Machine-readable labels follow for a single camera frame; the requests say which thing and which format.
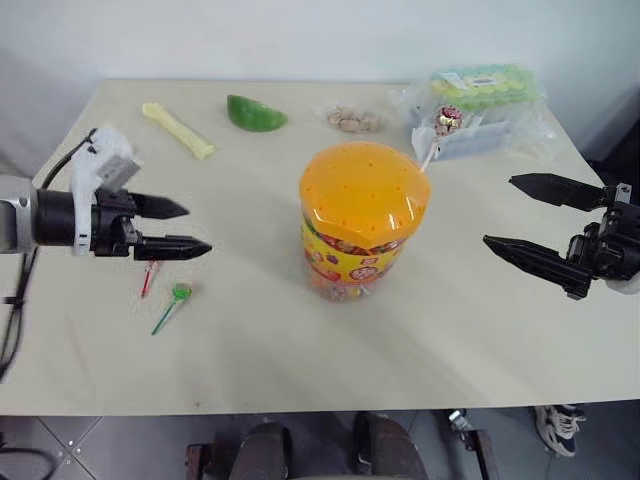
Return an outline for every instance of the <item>wrapped candy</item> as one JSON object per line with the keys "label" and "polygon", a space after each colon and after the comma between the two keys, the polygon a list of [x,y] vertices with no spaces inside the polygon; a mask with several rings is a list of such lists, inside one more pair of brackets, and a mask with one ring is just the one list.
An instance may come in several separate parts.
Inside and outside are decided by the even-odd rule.
{"label": "wrapped candy", "polygon": [[436,136],[431,142],[429,153],[427,153],[424,162],[422,162],[422,167],[420,168],[421,171],[425,171],[427,165],[429,165],[429,162],[438,151],[438,148],[440,147],[440,139],[447,135],[451,135],[461,126],[462,112],[460,111],[460,109],[451,105],[438,109],[438,112],[435,115],[433,126]]}

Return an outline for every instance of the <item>black cable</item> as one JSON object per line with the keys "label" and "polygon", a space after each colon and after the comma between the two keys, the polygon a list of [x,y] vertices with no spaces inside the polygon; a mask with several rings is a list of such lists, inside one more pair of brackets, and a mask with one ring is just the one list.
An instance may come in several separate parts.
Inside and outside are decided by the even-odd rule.
{"label": "black cable", "polygon": [[[65,154],[53,166],[42,182],[42,190],[47,190],[51,186],[51,183],[58,173],[60,173],[65,165],[71,161],[73,154],[76,153],[84,143],[90,141],[91,135],[93,135],[95,131],[95,128],[92,129],[82,142]],[[7,321],[7,326],[5,327],[4,340],[2,341],[2,349],[0,350],[0,383],[4,382],[4,378],[9,371],[9,368],[11,368],[11,365],[18,353],[18,349],[20,348],[23,333],[25,295],[27,287],[29,286],[29,280],[31,279],[31,273],[37,259],[38,247],[34,248],[32,252],[24,253],[22,255],[22,264],[20,267],[20,274],[18,276],[15,296],[5,299],[6,303],[11,303],[11,311],[9,312],[9,319]]]}
{"label": "black cable", "polygon": [[[49,480],[56,472],[56,459],[49,452],[38,448],[0,448],[0,455],[30,455],[32,457],[40,457],[49,464],[49,471],[42,477],[42,480]],[[0,474],[0,479],[8,480],[7,477]]]}

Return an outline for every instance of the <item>green lollipop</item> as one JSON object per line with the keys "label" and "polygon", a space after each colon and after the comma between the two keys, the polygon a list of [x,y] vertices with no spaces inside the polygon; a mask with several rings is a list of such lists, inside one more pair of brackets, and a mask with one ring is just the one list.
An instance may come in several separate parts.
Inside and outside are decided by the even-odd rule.
{"label": "green lollipop", "polygon": [[173,309],[176,307],[176,305],[178,305],[180,302],[184,302],[186,299],[188,299],[191,296],[191,294],[193,293],[193,290],[191,289],[191,285],[189,283],[176,282],[173,285],[173,289],[171,290],[171,293],[173,295],[173,299],[171,300],[171,304],[164,311],[164,314],[160,318],[160,321],[156,325],[156,328],[154,328],[153,332],[151,332],[151,335],[155,335],[156,333],[158,333],[160,331],[160,329],[164,325],[164,322],[169,318],[169,315],[171,314]]}

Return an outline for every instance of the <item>white table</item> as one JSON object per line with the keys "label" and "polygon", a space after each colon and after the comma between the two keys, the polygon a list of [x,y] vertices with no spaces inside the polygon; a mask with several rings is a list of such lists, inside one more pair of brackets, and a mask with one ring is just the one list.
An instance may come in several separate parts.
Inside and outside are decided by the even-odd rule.
{"label": "white table", "polygon": [[[323,124],[336,99],[387,109],[385,85],[108,81],[43,171],[94,126],[120,129],[143,159],[131,191],[191,210],[145,234],[194,235],[220,246],[165,263],[141,300],[144,265],[73,258],[44,248],[29,291],[22,350],[0,387],[2,414],[190,414],[531,405],[640,396],[638,297],[595,282],[568,299],[496,257],[483,234],[564,251],[591,218],[536,202],[511,175],[553,172],[598,184],[562,129],[553,159],[533,151],[429,168],[425,220],[371,297],[334,304],[307,289],[298,179],[312,155],[369,139],[410,152],[391,124],[368,136]],[[232,125],[228,93],[287,112],[255,134]],[[221,148],[198,161],[140,113],[158,101]],[[54,187],[67,189],[68,169]],[[18,258],[0,258],[0,291]],[[176,279],[197,293],[158,336],[151,330]]]}

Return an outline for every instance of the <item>green fruit slice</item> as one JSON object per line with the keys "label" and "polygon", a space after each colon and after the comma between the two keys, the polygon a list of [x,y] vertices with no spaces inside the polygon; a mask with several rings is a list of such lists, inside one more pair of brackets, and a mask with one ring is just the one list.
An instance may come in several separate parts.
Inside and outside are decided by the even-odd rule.
{"label": "green fruit slice", "polygon": [[239,95],[227,95],[227,113],[233,123],[252,132],[270,132],[287,123],[284,113]]}

